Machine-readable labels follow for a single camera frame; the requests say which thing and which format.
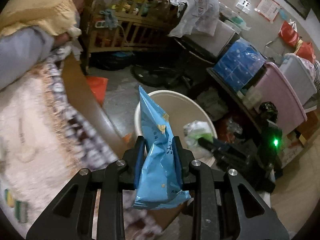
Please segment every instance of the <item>trash can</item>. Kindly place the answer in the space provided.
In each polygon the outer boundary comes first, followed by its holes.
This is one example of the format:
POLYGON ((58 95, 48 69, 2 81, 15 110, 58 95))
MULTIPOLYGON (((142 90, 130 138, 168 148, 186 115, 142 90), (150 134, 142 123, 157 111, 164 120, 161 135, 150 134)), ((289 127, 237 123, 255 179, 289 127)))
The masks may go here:
MULTIPOLYGON (((217 132, 209 116, 190 98, 169 90, 153 91, 148 95, 169 115, 172 133, 174 136, 179 136, 183 148, 188 148, 184 140, 183 126, 195 120, 207 122, 213 136, 217 138, 217 132)), ((136 136, 142 135, 140 121, 140 103, 138 103, 134 113, 134 129, 136 136)), ((212 166, 214 157, 204 157, 199 160, 206 163, 208 166, 212 166)))

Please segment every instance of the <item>blue plastic packet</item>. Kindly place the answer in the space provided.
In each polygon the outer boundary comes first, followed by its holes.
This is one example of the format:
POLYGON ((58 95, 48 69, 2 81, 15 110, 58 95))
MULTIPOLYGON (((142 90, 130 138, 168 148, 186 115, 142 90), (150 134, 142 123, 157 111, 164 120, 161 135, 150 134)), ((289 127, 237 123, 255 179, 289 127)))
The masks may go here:
POLYGON ((175 147, 168 114, 143 90, 140 92, 141 129, 148 155, 143 164, 133 207, 174 208, 190 198, 182 191, 175 171, 175 147))

